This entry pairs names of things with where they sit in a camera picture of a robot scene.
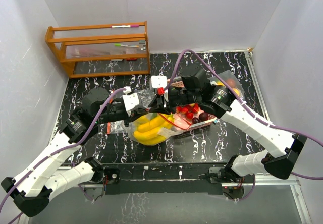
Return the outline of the strawberry bunch with leaves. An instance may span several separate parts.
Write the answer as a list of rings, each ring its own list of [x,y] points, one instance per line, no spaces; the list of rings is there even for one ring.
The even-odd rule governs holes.
[[[199,106],[196,103],[177,106],[175,109],[176,113],[185,117],[187,120],[192,120],[193,117],[199,113]]]

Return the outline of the dark red plum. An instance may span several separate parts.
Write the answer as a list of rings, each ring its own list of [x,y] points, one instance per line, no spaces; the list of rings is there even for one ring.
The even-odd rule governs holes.
[[[202,112],[199,114],[198,118],[201,122],[207,121],[209,119],[209,114],[206,112]]]

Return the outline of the blue zipper clear bag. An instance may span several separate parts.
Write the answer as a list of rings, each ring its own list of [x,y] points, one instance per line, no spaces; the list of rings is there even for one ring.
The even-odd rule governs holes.
[[[227,83],[235,93],[241,98],[244,98],[244,89],[240,84],[236,76],[230,71],[226,70],[222,73],[219,73],[219,76]],[[215,98],[219,100],[224,100],[227,97],[233,97],[232,92],[224,85],[224,83],[219,80],[217,77],[209,77],[210,82],[214,82],[216,85]]]

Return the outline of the red apple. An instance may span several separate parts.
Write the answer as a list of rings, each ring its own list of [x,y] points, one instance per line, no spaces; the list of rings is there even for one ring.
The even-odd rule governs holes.
[[[231,87],[231,88],[236,88],[237,87],[237,83],[236,80],[234,80],[233,78],[229,78],[226,80],[226,83]]]

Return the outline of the yellow banana bunch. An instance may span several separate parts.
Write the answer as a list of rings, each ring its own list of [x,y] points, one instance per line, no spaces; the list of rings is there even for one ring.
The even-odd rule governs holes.
[[[160,130],[169,130],[174,122],[173,115],[158,114],[146,123],[140,124],[133,133],[137,142],[145,146],[155,146],[166,140]]]

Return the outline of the red zipper clear bag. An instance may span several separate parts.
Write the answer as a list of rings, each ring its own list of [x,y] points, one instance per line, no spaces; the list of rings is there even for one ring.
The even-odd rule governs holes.
[[[123,121],[109,122],[107,123],[106,133],[110,134],[119,134],[126,132]]]
[[[148,108],[153,98],[154,93],[149,90],[122,95],[125,108],[132,109],[132,113],[140,107]],[[121,121],[121,126],[133,141],[145,146],[155,146],[185,132],[190,128],[191,123],[180,118],[178,114],[147,113],[128,124]]]

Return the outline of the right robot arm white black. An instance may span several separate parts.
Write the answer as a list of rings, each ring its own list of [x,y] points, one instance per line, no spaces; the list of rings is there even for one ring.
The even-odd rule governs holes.
[[[190,65],[179,71],[183,89],[170,87],[169,106],[197,103],[206,113],[230,123],[257,141],[264,151],[233,156],[225,167],[225,176],[236,182],[245,175],[269,173],[287,179],[305,145],[306,136],[271,127],[227,85],[208,79],[200,66]]]

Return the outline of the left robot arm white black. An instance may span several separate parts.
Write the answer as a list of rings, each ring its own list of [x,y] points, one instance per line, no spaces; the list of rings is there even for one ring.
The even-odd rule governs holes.
[[[12,198],[22,214],[34,217],[59,194],[84,182],[100,183],[105,179],[104,167],[93,157],[87,158],[60,174],[55,171],[74,152],[98,133],[103,123],[139,117],[141,101],[130,87],[108,93],[103,88],[91,90],[80,106],[61,124],[41,154],[15,177],[6,177],[1,186],[6,195],[1,206]]]

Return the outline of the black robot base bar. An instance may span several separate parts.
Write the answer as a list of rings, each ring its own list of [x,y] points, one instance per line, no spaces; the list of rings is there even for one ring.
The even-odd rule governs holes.
[[[103,181],[86,182],[89,188],[102,187],[106,195],[128,193],[206,193],[227,194],[241,198],[248,192],[244,187],[255,187],[255,177],[247,175],[217,180],[217,171],[224,163],[106,163]]]

